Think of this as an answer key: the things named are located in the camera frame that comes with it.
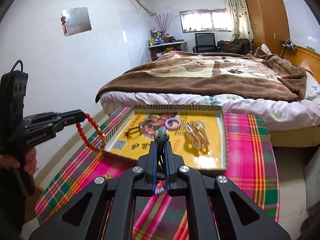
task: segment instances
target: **red beaded bracelet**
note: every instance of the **red beaded bracelet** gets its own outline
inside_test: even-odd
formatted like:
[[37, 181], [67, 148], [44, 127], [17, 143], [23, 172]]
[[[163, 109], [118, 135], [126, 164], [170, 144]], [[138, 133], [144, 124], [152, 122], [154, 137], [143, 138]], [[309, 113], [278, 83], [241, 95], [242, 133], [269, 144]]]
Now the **red beaded bracelet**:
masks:
[[106, 140], [106, 136], [103, 134], [103, 132], [101, 131], [101, 129], [99, 128], [99, 125], [95, 122], [95, 120], [92, 119], [92, 117], [89, 114], [85, 115], [86, 119], [88, 119], [88, 121], [92, 124], [92, 126], [96, 129], [98, 135], [100, 136], [102, 143], [99, 146], [99, 148], [93, 146], [89, 140], [87, 139], [87, 137], [84, 135], [84, 132], [81, 128], [81, 124], [77, 123], [76, 127], [78, 128], [78, 132], [82, 138], [82, 140], [84, 141], [84, 143], [87, 145], [87, 147], [89, 147], [91, 150], [95, 151], [95, 152], [101, 152], [104, 147], [107, 144], [107, 140]]

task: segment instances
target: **patterned curtain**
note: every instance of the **patterned curtain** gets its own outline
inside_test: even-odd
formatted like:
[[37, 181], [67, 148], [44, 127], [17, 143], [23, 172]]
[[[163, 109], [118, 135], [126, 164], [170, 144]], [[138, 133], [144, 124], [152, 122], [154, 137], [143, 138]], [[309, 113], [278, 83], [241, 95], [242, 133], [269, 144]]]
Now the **patterned curtain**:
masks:
[[224, 1], [233, 23], [232, 41], [235, 39], [246, 38], [251, 42], [253, 40], [253, 34], [245, 0]]

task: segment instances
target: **brown blanket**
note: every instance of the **brown blanket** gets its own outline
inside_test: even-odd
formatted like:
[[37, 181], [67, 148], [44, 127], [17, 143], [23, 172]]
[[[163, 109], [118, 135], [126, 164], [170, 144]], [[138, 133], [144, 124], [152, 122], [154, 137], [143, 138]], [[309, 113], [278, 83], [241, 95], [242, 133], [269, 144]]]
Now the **brown blanket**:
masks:
[[277, 55], [257, 49], [255, 55], [194, 54], [172, 51], [158, 60], [133, 68], [104, 85], [106, 91], [219, 95], [244, 98], [302, 100], [306, 91], [306, 71]]

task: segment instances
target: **silver screw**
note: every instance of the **silver screw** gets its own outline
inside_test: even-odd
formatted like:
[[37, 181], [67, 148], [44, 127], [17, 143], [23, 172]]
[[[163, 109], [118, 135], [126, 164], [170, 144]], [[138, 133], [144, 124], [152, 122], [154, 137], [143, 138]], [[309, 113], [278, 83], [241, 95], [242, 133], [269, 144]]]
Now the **silver screw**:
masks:
[[95, 184], [102, 184], [104, 182], [104, 177], [97, 177], [94, 179]]
[[136, 166], [136, 167], [134, 167], [134, 168], [132, 169], [132, 171], [133, 171], [134, 173], [140, 173], [140, 172], [142, 171], [142, 168], [139, 167], [139, 166]]
[[182, 172], [188, 172], [188, 171], [190, 171], [190, 168], [188, 166], [181, 166], [179, 168], [179, 170], [182, 171]]
[[225, 177], [225, 176], [219, 176], [219, 177], [218, 177], [218, 181], [219, 181], [220, 183], [227, 183], [228, 178]]

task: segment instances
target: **desk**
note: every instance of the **desk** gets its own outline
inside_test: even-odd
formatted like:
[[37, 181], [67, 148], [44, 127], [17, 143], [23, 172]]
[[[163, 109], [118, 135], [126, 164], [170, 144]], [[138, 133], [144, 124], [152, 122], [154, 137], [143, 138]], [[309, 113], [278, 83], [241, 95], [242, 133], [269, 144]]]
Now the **desk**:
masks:
[[186, 41], [178, 41], [178, 42], [171, 42], [171, 43], [164, 43], [160, 45], [154, 45], [148, 47], [150, 51], [150, 56], [152, 61], [157, 60], [159, 57], [156, 56], [157, 53], [165, 52], [166, 48], [173, 48], [176, 51], [185, 51], [187, 52], [187, 42]]
[[[130, 108], [115, 111], [100, 126], [107, 138], [108, 133], [119, 126], [129, 111]], [[225, 114], [225, 122], [229, 149], [225, 175], [278, 221], [276, 162], [263, 120], [246, 114]], [[97, 133], [89, 141], [95, 146], [101, 142]], [[115, 156], [93, 152], [85, 145], [80, 147], [40, 197], [36, 206], [39, 223], [53, 215], [95, 177], [106, 173], [113, 178], [118, 177], [135, 166]], [[153, 206], [151, 212], [145, 210], [147, 204]], [[166, 193], [152, 198], [137, 197], [132, 239], [142, 239], [141, 235], [148, 235], [150, 240], [173, 239], [179, 228], [187, 227], [185, 197], [172, 198]]]

